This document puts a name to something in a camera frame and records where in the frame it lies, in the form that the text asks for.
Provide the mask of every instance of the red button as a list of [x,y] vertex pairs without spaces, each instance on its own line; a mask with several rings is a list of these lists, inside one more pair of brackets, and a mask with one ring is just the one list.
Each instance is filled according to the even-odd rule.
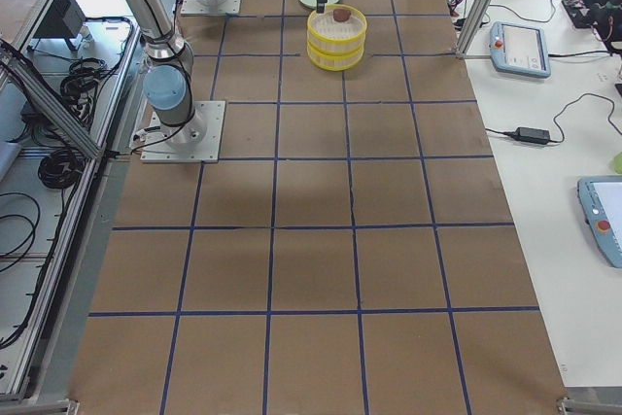
[[609,223],[609,221],[598,221],[596,223],[596,227],[601,232],[607,232],[608,230],[611,229],[611,224]]

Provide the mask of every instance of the stacked yellow bowl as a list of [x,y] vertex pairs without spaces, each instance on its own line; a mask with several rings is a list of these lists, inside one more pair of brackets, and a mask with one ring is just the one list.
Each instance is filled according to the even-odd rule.
[[323,14],[307,20],[307,53],[324,70],[354,67],[363,58],[367,20],[353,7],[326,5]]

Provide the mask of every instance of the yellow basket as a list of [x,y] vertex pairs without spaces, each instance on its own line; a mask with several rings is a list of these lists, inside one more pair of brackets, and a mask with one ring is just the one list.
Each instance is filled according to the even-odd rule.
[[363,53],[364,45],[360,45],[353,52],[331,55],[318,51],[311,44],[307,43],[307,54],[311,61],[323,70],[329,70],[330,72],[339,72],[354,67],[363,58]]
[[[347,9],[347,21],[335,21],[332,11]],[[325,12],[312,12],[307,20],[307,44],[328,55],[346,55],[364,45],[367,19],[357,9],[347,5],[326,5]]]

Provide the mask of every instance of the white tabletop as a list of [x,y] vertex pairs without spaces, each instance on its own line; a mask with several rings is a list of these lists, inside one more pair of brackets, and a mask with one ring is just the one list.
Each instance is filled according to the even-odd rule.
[[[491,21],[540,26],[551,53],[602,49],[589,30],[573,29],[560,1],[554,0],[558,11],[543,24],[498,8],[488,13]],[[550,14],[549,0],[493,2],[524,17]],[[478,32],[468,54],[488,53],[488,33],[488,27]],[[545,80],[500,74],[488,59],[466,65],[487,127],[547,128],[558,139],[552,118],[585,92],[614,99],[613,121],[622,127],[622,99],[613,86],[621,81],[617,56],[551,59],[552,75]],[[593,97],[571,106],[559,119],[567,139],[558,147],[490,138],[567,387],[622,386],[622,269],[611,267],[599,253],[576,196],[580,177],[614,174],[610,164],[622,152],[622,137],[606,121],[610,110],[609,103]]]

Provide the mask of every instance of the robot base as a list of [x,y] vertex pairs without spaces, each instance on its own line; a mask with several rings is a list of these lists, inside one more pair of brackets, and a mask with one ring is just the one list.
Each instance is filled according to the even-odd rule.
[[220,4],[207,5],[198,0],[184,0],[181,8],[183,17],[222,17],[240,13],[242,0],[225,0]]
[[[207,124],[205,136],[199,141],[184,145],[163,141],[147,147],[140,156],[143,162],[218,162],[221,137],[223,136],[223,122],[225,121],[225,102],[196,101],[194,108],[195,112],[200,114]],[[154,113],[150,126],[156,125],[159,125],[159,118]],[[147,135],[145,144],[149,145],[161,139],[161,133],[150,133]]]

